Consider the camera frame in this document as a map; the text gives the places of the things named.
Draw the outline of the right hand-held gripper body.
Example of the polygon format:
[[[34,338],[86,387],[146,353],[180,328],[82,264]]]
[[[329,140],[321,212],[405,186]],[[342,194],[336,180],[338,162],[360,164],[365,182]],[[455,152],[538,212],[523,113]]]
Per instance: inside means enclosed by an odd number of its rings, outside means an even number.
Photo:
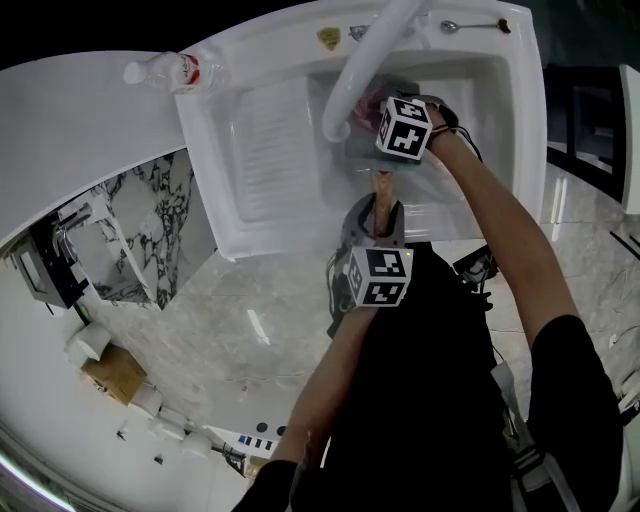
[[[383,153],[419,161],[437,131],[458,127],[458,116],[436,96],[389,96],[376,138]]]

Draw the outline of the pink sponge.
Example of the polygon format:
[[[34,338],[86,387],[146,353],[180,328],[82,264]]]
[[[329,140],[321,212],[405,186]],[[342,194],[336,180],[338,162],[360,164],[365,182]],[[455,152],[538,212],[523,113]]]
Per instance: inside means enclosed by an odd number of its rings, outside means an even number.
[[[382,122],[388,96],[382,86],[368,89],[352,111],[354,122],[362,129],[376,134]]]

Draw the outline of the person's left forearm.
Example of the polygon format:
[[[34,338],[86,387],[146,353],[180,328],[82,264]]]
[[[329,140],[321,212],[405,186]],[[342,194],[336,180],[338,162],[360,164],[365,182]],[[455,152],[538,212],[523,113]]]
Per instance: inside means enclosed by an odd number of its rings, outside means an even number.
[[[334,423],[349,394],[374,308],[347,313],[327,351],[300,393],[273,460],[300,463],[324,454]]]

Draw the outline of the person's right forearm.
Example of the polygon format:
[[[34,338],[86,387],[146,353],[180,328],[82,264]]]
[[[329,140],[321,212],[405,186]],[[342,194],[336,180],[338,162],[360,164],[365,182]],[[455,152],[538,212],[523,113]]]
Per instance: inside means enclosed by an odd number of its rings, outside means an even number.
[[[456,180],[513,294],[529,345],[552,320],[578,314],[545,234],[515,196],[457,135],[431,151]]]

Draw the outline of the white curved faucet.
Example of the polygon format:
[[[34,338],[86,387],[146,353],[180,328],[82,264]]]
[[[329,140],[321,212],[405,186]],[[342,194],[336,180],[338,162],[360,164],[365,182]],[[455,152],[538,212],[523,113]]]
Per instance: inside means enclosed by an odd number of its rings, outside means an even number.
[[[322,117],[322,132],[329,142],[340,143],[349,137],[349,116],[367,86],[405,30],[435,3],[436,0],[389,0],[373,20],[329,95]]]

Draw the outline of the black waist device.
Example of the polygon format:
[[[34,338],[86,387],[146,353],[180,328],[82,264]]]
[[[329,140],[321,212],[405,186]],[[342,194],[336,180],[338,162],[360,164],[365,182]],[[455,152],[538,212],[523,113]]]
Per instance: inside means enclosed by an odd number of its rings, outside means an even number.
[[[455,261],[453,269],[484,311],[490,311],[493,308],[489,301],[491,293],[485,290],[485,285],[499,274],[500,269],[489,246],[485,244]]]

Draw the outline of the white sink basin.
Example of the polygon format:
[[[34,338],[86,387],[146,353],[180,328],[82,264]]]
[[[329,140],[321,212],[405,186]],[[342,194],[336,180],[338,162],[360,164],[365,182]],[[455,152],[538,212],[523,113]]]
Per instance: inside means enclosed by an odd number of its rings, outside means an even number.
[[[349,57],[389,0],[318,0],[246,21],[194,45],[230,72],[219,91],[176,103],[205,210],[229,259],[337,246],[347,211],[373,172],[345,163],[345,141],[323,135],[322,117]],[[459,24],[508,21],[512,31]],[[333,52],[318,40],[339,27]],[[500,0],[436,0],[401,35],[372,81],[416,82],[457,114],[485,164],[534,217],[541,215],[546,109],[533,16]]]

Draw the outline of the metal spoon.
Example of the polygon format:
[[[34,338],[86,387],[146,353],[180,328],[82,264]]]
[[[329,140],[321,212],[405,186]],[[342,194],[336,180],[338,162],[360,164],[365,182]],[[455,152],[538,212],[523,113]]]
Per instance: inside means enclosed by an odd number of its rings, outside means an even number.
[[[475,24],[459,24],[452,20],[443,20],[440,23],[440,29],[445,34],[454,34],[461,29],[497,29],[504,34],[511,34],[512,31],[508,25],[508,21],[500,18],[493,23],[475,23]]]

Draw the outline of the person's black clothing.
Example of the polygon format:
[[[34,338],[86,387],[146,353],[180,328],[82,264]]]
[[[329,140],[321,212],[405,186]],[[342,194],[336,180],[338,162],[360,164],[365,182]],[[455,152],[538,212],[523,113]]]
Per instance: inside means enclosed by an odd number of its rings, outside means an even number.
[[[482,299],[430,243],[410,287],[364,339],[326,464],[298,496],[296,466],[273,461],[233,512],[511,512],[512,455]],[[609,512],[623,427],[583,321],[548,323],[531,347],[528,427],[558,462],[581,512]]]

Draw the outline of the marble-patterned cabinet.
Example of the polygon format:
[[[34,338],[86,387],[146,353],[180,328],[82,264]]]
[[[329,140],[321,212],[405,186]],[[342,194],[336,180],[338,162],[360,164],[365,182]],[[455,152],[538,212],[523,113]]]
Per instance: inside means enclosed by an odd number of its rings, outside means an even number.
[[[216,250],[185,149],[95,185],[57,214],[103,303],[161,311]]]

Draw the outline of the white panel with black knobs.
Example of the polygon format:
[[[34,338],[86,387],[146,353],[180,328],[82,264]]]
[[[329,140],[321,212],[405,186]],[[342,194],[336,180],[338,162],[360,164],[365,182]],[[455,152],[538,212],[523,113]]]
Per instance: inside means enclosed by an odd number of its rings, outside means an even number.
[[[244,453],[247,456],[269,459],[279,444],[278,440],[270,439],[262,433],[245,434],[212,425],[204,425],[203,428],[213,433],[233,450]]]

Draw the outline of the clear plastic water bottle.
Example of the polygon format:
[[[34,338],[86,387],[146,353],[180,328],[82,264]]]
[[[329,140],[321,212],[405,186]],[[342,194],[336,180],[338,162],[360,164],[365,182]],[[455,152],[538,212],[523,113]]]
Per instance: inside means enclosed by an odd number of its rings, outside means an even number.
[[[147,61],[128,63],[123,80],[169,94],[199,94],[224,89],[230,82],[230,72],[215,53],[164,52]]]

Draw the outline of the brown cardboard box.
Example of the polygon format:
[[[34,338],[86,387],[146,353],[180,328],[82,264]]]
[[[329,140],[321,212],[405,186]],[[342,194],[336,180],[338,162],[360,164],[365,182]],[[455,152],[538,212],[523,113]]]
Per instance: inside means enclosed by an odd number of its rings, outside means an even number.
[[[99,360],[88,359],[81,370],[111,398],[125,406],[147,377],[131,353],[114,344],[105,347]]]

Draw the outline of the white paper roll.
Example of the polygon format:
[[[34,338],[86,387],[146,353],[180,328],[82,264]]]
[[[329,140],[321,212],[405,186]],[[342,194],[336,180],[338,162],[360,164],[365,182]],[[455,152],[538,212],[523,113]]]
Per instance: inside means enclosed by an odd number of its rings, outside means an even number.
[[[76,366],[87,360],[99,361],[111,341],[109,331],[99,323],[90,323],[76,333],[66,344],[65,353]]]

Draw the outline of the white curved counter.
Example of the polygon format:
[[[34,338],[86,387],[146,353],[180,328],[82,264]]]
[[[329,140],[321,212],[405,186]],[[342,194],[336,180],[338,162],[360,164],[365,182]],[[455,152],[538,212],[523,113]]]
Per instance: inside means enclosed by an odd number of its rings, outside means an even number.
[[[116,173],[185,147],[174,96],[123,79],[152,56],[83,52],[0,71],[0,246]]]

